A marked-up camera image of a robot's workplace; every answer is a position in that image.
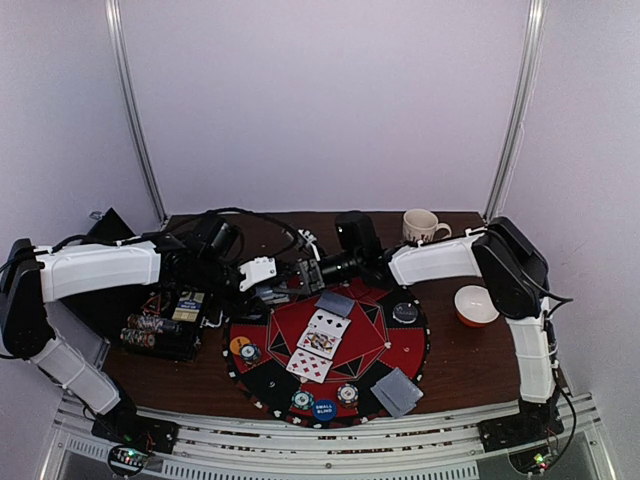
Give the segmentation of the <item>black dealer button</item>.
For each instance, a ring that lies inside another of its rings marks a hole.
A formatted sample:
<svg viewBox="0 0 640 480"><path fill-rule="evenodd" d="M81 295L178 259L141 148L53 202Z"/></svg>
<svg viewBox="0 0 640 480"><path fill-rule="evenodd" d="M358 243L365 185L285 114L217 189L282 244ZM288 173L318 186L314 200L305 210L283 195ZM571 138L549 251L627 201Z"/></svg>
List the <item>black dealer button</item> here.
<svg viewBox="0 0 640 480"><path fill-rule="evenodd" d="M415 304L402 302L394 306L392 316L396 322L407 325L416 322L419 312Z"/></svg>

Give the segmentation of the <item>three of spades card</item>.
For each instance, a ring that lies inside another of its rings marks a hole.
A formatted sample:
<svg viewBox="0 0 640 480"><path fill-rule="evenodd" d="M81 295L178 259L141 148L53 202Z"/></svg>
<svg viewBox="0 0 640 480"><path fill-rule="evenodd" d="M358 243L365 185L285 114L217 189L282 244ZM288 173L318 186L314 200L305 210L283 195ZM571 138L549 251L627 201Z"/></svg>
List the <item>three of spades card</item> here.
<svg viewBox="0 0 640 480"><path fill-rule="evenodd" d="M351 320L348 318L318 308L312 314L308 326L328 335L342 338L350 323Z"/></svg>

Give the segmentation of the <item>blue backed card deck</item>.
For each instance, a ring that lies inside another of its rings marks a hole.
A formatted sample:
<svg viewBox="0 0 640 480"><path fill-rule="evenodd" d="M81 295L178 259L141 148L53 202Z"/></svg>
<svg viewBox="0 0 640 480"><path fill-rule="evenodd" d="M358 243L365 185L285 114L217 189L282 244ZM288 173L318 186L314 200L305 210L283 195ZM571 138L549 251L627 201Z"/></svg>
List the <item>blue backed card deck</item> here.
<svg viewBox="0 0 640 480"><path fill-rule="evenodd" d="M282 304L290 301L289 292L284 287L258 286L256 296L266 304Z"/></svg>

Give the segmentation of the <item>orange big blind button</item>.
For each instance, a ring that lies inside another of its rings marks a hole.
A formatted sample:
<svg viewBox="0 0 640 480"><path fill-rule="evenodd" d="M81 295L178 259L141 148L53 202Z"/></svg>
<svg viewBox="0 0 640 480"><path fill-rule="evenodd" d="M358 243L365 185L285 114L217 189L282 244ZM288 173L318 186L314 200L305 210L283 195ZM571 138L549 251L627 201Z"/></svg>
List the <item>orange big blind button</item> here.
<svg viewBox="0 0 640 480"><path fill-rule="evenodd" d="M247 345L250 344L251 340L246 337L246 336L236 336L233 337L230 342L229 342L229 349L231 351L232 354L234 355L239 355L242 348Z"/></svg>

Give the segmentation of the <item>mixed colour chip stack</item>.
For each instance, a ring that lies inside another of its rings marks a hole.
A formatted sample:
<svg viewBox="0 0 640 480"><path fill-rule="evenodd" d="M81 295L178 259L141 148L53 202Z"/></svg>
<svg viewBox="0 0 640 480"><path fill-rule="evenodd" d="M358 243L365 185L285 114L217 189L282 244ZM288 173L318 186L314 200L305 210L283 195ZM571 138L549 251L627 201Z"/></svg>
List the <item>mixed colour chip stack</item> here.
<svg viewBox="0 0 640 480"><path fill-rule="evenodd" d="M251 367L260 363L262 353L256 344L247 343L240 348L239 356L244 365Z"/></svg>

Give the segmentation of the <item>nine of diamonds card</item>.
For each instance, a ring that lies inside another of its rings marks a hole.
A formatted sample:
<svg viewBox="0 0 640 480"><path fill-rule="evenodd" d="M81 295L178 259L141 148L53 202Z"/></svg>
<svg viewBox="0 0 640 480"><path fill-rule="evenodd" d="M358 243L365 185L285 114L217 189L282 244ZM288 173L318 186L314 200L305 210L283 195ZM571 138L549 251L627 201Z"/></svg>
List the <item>nine of diamonds card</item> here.
<svg viewBox="0 0 640 480"><path fill-rule="evenodd" d="M307 380L323 383L333 362L303 349L296 349L291 355L286 370Z"/></svg>

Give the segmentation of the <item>blue white 100 chip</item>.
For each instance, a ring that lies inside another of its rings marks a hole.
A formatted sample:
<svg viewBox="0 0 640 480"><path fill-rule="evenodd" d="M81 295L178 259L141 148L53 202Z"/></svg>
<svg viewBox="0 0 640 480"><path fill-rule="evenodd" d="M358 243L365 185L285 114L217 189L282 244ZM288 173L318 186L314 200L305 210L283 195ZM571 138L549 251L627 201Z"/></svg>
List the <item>blue white 100 chip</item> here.
<svg viewBox="0 0 640 480"><path fill-rule="evenodd" d="M336 398L342 407L356 408L359 402L359 389L354 384L345 383L337 388Z"/></svg>

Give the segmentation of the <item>green blue 50 chip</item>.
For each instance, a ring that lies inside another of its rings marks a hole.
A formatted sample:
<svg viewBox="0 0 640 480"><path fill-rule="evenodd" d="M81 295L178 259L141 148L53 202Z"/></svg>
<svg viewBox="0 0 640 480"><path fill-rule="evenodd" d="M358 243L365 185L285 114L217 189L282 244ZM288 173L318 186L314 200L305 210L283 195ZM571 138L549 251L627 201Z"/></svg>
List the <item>green blue 50 chip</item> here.
<svg viewBox="0 0 640 480"><path fill-rule="evenodd" d="M291 397L291 407L307 411L311 410L314 406L315 398L311 392L298 390Z"/></svg>

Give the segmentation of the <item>blue small blind button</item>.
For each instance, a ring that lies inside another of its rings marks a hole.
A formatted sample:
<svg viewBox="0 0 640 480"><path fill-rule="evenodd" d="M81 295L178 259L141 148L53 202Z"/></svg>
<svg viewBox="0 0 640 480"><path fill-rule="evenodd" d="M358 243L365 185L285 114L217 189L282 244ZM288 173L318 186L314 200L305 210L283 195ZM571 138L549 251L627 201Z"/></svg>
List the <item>blue small blind button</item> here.
<svg viewBox="0 0 640 480"><path fill-rule="evenodd" d="M337 415L337 405L330 399L316 400L312 406L312 414L318 421L330 421Z"/></svg>

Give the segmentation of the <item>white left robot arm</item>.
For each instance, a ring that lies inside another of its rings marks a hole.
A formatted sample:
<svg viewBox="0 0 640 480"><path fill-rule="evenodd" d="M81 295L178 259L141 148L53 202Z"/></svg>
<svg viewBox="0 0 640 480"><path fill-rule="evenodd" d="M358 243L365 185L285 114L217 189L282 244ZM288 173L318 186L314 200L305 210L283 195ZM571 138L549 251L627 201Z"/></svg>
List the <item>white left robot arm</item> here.
<svg viewBox="0 0 640 480"><path fill-rule="evenodd" d="M95 423L123 444L148 428L121 384L90 365L50 323L47 307L60 303L102 339L113 342L134 301L151 287L214 293L228 308L260 311L256 286L276 278L276 256L242 262L228 256L244 233L210 210L172 228L138 235L111 231L70 236L52 246L14 241L1 267L1 334L11 359L34 364L74 394Z"/></svg>

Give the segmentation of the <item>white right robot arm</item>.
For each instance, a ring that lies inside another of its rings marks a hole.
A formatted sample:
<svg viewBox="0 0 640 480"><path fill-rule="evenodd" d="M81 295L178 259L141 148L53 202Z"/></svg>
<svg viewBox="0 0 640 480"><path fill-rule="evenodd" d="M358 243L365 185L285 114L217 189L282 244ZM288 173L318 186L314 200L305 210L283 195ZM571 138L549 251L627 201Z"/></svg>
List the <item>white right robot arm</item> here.
<svg viewBox="0 0 640 480"><path fill-rule="evenodd" d="M456 238L407 240L390 249L382 248L372 219L360 211L338 215L335 226L340 253L310 254L286 270L287 276L300 280L302 293L310 295L356 276L402 287L447 278L482 279L513 336L520 375L513 433L530 442L550 426L560 392L548 263L511 220L497 217Z"/></svg>

